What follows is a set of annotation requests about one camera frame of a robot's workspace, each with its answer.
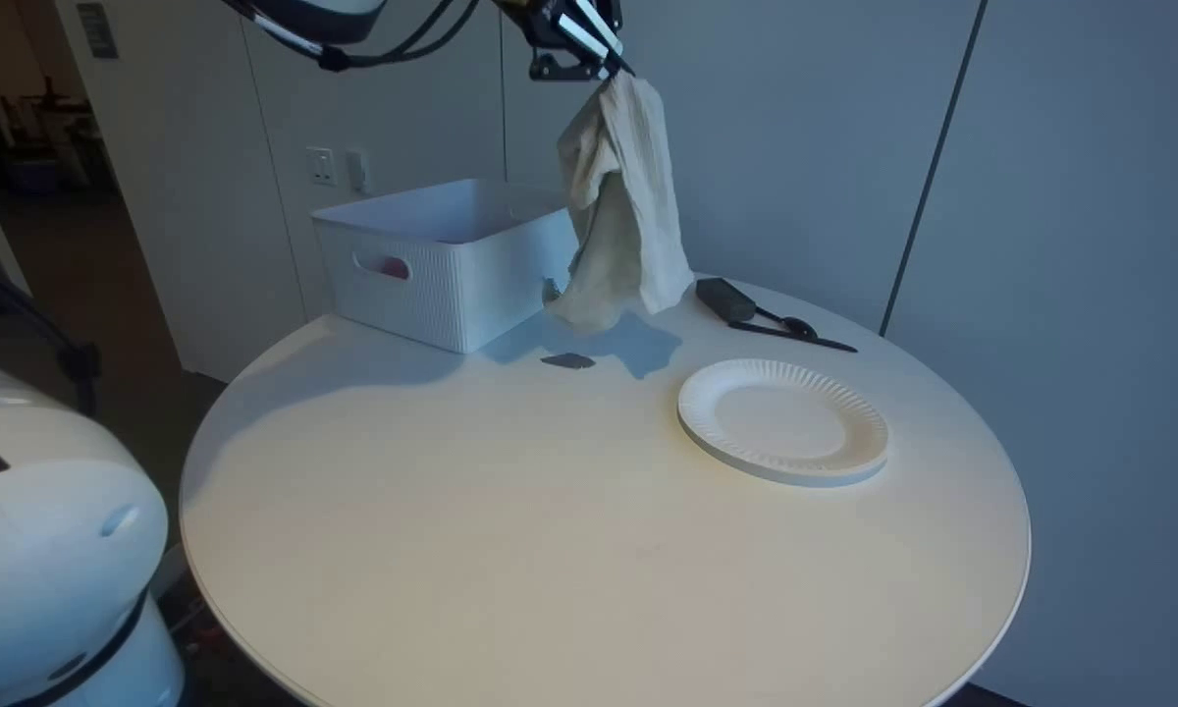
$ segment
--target white paper plate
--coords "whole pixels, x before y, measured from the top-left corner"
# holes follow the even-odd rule
[[[778,484],[857,484],[886,464],[886,420],[793,359],[729,355],[690,371],[678,420],[724,458]]]

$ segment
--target white plastic basket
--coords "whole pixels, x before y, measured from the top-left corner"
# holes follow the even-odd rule
[[[562,197],[448,179],[314,213],[335,310],[471,354],[542,304],[579,251]]]

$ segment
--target table top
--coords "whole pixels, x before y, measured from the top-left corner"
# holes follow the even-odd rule
[[[751,290],[838,354],[695,298],[460,355],[318,318],[200,424],[179,532],[200,592],[312,704],[793,707],[961,688],[1029,582],[1029,507],[982,414],[901,346]],[[747,473],[678,384],[778,355],[886,420],[864,484]]]

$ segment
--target towel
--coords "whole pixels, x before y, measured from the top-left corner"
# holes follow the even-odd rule
[[[668,310],[690,286],[660,92],[618,69],[558,136],[567,205],[581,240],[551,302],[579,331],[607,331],[639,298]]]

